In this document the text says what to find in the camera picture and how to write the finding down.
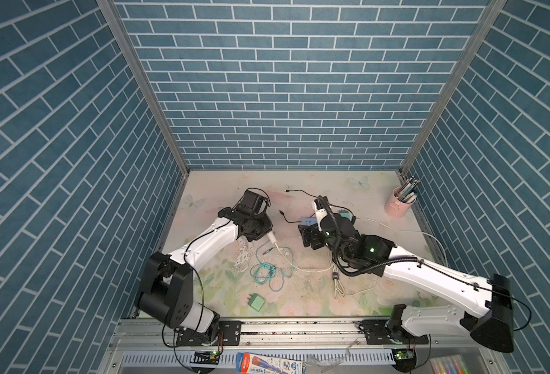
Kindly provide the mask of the white electric toothbrush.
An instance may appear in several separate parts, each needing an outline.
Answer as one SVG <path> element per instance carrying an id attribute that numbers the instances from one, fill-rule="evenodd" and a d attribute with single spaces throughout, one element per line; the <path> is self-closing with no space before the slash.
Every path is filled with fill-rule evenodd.
<path id="1" fill-rule="evenodd" d="M 269 233 L 267 234 L 267 238 L 268 238 L 268 240 L 269 240 L 276 248 L 279 247 L 279 246 L 278 246 L 278 242 L 277 242 L 276 237 L 275 237 L 275 235 L 273 234 L 273 232 L 269 232 Z"/>

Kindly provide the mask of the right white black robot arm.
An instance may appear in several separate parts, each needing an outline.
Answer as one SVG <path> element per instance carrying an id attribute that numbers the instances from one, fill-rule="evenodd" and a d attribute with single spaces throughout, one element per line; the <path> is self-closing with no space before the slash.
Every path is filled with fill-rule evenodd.
<path id="1" fill-rule="evenodd" d="M 394 305 L 385 323 L 389 339 L 412 343 L 434 334 L 465 336 L 496 352 L 514 352 L 516 299 L 506 277 L 454 271 L 391 240 L 360 233 L 353 221 L 339 213 L 322 212 L 318 218 L 302 221 L 298 230 L 305 246 L 329 249 L 333 264 L 347 277 L 374 274 L 413 285 L 448 302 L 441 307 Z"/>

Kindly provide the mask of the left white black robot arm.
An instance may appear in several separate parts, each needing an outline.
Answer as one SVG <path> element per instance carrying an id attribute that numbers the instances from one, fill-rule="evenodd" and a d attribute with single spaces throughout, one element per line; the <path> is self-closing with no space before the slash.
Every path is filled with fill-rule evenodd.
<path id="1" fill-rule="evenodd" d="M 143 271 L 135 307 L 172 330 L 194 331 L 205 341 L 217 336 L 220 316 L 195 297 L 194 280 L 199 271 L 240 237 L 257 241 L 273 230 L 268 214 L 244 208 L 223 208 L 218 218 L 190 243 L 167 254 L 155 252 Z"/>

